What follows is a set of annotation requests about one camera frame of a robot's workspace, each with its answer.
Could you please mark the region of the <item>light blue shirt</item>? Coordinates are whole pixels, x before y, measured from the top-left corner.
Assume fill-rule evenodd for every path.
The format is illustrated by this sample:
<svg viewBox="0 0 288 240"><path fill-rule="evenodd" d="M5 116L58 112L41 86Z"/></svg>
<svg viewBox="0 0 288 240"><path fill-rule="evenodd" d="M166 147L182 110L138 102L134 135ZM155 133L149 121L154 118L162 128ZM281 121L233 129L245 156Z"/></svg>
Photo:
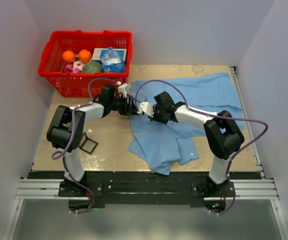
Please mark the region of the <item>light blue shirt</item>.
<svg viewBox="0 0 288 240"><path fill-rule="evenodd" d="M175 103L183 102L200 111L216 115L225 110L234 118L242 117L241 104L227 72L162 82L138 80L131 84L131 95L137 104L154 104L154 97L163 92ZM146 114L133 115L130 117L133 140L128 150L144 159L153 172L169 175L173 162L184 165L199 158L193 138L205 136L207 119L205 115L189 111L185 105L175 120L166 124L151 121Z"/></svg>

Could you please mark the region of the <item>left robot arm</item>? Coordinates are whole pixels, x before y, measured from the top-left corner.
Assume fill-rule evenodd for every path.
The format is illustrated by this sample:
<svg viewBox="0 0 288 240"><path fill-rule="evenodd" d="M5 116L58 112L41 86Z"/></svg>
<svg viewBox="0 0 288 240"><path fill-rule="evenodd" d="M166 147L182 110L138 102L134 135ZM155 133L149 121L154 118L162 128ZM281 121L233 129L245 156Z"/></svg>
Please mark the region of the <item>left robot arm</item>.
<svg viewBox="0 0 288 240"><path fill-rule="evenodd" d="M46 139L56 151L51 155L52 160L62 159L64 180L60 187L75 196L91 197L87 187L87 177L82 167L80 152L82 140L89 140L84 132L85 123L106 117L116 111L122 116L136 115L137 110L132 96L128 94L131 84L119 86L105 84L100 94L87 104L67 107L60 105L56 108L46 133Z"/></svg>

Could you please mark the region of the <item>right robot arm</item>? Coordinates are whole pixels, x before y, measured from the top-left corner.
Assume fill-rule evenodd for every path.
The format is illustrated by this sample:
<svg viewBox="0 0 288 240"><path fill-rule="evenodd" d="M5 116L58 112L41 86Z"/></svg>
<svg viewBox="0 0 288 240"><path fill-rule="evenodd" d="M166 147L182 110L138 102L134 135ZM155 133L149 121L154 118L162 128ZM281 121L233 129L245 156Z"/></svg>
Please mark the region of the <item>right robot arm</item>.
<svg viewBox="0 0 288 240"><path fill-rule="evenodd" d="M154 99L155 104L142 102L139 107L151 121L188 124L205 132L213 161L208 176L197 185L196 191L203 197L219 196L228 184L232 157L245 141L230 112L207 112L192 108L187 102L175 103L166 91Z"/></svg>

